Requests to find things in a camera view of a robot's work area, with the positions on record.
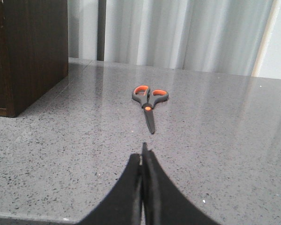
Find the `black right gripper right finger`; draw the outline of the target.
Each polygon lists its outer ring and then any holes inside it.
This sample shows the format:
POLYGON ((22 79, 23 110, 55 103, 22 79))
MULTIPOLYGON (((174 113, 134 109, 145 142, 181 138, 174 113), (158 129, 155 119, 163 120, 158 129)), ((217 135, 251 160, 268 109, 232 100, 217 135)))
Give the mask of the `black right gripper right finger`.
POLYGON ((147 225, 216 225, 178 190, 152 150, 142 147, 142 196, 147 225))

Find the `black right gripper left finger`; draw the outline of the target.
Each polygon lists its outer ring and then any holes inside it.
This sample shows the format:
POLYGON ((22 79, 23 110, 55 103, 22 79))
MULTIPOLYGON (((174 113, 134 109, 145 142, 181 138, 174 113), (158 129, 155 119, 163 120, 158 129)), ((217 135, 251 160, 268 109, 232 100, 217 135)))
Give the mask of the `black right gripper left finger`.
POLYGON ((139 225, 141 223, 140 155, 132 154, 109 194, 80 225, 139 225))

